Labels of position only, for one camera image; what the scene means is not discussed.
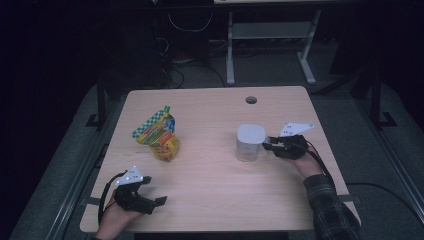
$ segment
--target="tabletop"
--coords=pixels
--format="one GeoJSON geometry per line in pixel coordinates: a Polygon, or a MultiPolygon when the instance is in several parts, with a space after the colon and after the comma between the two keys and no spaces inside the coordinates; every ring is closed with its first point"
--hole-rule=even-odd
{"type": "MultiPolygon", "coordinates": [[[[151,176],[139,194],[168,196],[132,232],[288,231],[313,229],[302,178],[289,163],[259,150],[254,162],[235,156],[238,126],[258,124],[278,136],[287,122],[310,123],[302,133],[319,151],[339,195],[349,194],[308,93],[303,87],[247,87],[131,92],[125,102],[91,193],[100,198],[117,173],[137,166],[151,176]],[[247,97],[255,97],[248,104],[247,97]],[[131,133],[165,105],[176,120],[180,150],[171,162],[154,158],[131,133]]],[[[113,189],[109,190],[107,199],[113,189]]],[[[358,217],[352,202],[346,205],[358,217]]],[[[88,204],[80,227],[95,232],[98,206],[88,204]]]]}

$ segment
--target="white lid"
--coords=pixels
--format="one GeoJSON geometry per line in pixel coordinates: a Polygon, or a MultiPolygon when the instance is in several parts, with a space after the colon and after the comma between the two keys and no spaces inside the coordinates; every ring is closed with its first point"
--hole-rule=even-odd
{"type": "Polygon", "coordinates": [[[256,124],[242,124],[237,131],[237,139],[243,143],[260,144],[265,137],[265,129],[256,124]]]}

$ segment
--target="sleeve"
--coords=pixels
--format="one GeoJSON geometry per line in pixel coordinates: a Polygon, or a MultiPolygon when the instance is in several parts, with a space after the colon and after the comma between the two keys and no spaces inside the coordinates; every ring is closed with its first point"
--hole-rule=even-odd
{"type": "Polygon", "coordinates": [[[339,200],[336,189],[324,174],[303,182],[313,211],[316,239],[360,239],[360,224],[350,209],[339,200]]]}

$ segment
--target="colorful packaging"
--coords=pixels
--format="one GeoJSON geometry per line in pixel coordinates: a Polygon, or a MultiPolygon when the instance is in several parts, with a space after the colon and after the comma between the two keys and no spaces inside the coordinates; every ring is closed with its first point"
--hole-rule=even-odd
{"type": "Polygon", "coordinates": [[[138,127],[132,137],[140,144],[148,145],[159,160],[171,161],[177,154],[180,141],[175,136],[175,119],[169,114],[169,106],[156,112],[138,127]]]}

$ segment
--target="person's right hand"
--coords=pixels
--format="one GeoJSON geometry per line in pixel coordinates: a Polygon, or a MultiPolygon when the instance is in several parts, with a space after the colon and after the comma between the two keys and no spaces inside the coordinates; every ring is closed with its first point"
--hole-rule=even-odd
{"type": "MultiPolygon", "coordinates": [[[[316,154],[316,151],[313,147],[309,147],[309,151],[312,151],[316,154]]],[[[286,162],[293,164],[300,175],[304,178],[308,178],[313,175],[323,174],[321,167],[317,161],[309,154],[305,153],[302,157],[291,160],[286,158],[281,158],[286,162]]]]}

